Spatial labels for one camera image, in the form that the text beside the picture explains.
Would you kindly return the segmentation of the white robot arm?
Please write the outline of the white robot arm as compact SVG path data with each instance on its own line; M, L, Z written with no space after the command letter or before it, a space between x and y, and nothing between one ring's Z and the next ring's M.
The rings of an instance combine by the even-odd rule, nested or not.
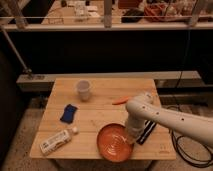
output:
M144 132L145 121L149 120L213 148L213 118L155 106L148 93L130 98L125 108L128 113L125 129L130 144Z

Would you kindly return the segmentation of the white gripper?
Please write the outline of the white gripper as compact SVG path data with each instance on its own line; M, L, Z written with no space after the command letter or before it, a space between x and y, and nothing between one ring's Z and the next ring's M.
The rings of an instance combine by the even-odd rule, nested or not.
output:
M136 140L144 132L145 120L137 119L133 116L128 116L125 121L126 139L129 144L134 144Z

